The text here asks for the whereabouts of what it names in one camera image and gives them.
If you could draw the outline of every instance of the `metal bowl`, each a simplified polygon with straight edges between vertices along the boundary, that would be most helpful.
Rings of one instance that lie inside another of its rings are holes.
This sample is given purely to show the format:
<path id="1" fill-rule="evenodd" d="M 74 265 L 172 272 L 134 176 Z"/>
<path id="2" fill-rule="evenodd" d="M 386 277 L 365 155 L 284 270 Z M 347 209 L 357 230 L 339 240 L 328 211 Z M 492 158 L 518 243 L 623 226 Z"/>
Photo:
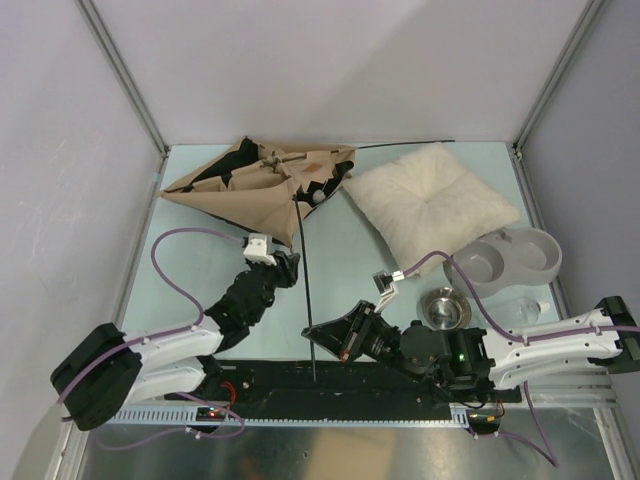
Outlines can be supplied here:
<path id="1" fill-rule="evenodd" d="M 424 319 L 436 330 L 456 330 L 469 325 L 471 306 L 465 296 L 450 287 L 438 288 L 420 299 Z"/>

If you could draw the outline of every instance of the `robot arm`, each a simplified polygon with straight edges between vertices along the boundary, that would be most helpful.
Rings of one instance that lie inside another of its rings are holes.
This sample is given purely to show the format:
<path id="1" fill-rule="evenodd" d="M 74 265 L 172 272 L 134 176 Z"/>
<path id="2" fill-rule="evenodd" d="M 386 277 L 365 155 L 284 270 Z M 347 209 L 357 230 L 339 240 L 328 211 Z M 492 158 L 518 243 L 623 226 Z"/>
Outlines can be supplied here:
<path id="1" fill-rule="evenodd" d="M 80 430 L 96 428 L 124 405 L 173 392 L 210 396 L 221 369 L 213 354 L 237 345 L 273 305 L 275 290 L 298 279 L 299 254 L 270 252 L 271 238 L 252 234 L 244 249 L 249 269 L 236 276 L 198 325 L 125 334 L 115 325 L 98 326 L 56 368 L 51 383 L 60 394 L 90 363 L 105 358 L 64 401 Z M 142 338 L 123 348 L 127 342 Z"/>
<path id="2" fill-rule="evenodd" d="M 601 330 L 635 326 L 620 297 L 605 298 L 594 310 L 569 320 L 513 329 L 509 333 L 515 336 L 537 337 L 535 342 L 518 343 L 493 329 L 433 331 L 418 320 L 404 332 L 391 327 L 381 311 L 397 294 L 395 278 L 400 277 L 374 275 L 381 293 L 377 306 L 360 301 L 337 320 L 305 328 L 302 336 L 342 363 L 364 354 L 417 383 L 433 382 L 448 391 L 509 390 L 526 380 L 571 370 L 585 359 L 606 366 L 610 373 L 640 370 L 640 334 Z M 595 331 L 553 337 L 585 327 Z"/>

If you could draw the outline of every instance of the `white pillow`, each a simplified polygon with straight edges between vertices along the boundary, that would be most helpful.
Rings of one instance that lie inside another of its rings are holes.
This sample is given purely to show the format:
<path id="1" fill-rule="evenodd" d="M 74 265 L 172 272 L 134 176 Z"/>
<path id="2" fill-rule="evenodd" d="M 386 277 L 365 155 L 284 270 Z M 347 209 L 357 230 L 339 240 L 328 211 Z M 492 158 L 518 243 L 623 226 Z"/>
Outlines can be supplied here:
<path id="1" fill-rule="evenodd" d="M 509 200 L 462 166 L 441 143 L 345 180 L 344 188 L 402 270 L 433 250 L 451 255 L 520 218 Z M 434 257 L 416 273 L 425 275 L 442 261 Z"/>

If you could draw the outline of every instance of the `double pet bowl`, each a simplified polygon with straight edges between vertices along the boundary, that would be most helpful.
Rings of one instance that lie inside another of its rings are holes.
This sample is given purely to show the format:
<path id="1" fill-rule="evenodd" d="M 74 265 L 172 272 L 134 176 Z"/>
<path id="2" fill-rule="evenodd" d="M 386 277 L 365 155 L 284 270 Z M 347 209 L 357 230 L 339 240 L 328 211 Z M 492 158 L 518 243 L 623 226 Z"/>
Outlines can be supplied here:
<path id="1" fill-rule="evenodd" d="M 536 228 L 503 228 L 480 237 L 453 255 L 480 298 L 511 285 L 545 285 L 560 270 L 558 242 Z M 471 297 L 460 274 L 450 263 L 444 273 L 456 290 Z"/>

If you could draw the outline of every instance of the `clear plastic bottle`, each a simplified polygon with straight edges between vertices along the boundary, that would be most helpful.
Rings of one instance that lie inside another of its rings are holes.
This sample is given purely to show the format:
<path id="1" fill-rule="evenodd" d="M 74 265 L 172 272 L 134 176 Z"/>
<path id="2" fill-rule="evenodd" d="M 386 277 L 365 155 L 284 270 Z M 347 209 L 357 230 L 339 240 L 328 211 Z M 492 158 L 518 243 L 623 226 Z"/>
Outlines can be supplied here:
<path id="1" fill-rule="evenodd" d="M 548 311 L 550 307 L 551 305 L 547 302 L 537 302 L 529 297 L 519 297 L 494 307 L 487 307 L 487 311 L 502 327 L 526 327 L 536 323 L 540 314 Z M 485 325 L 488 324 L 484 317 L 482 319 Z"/>

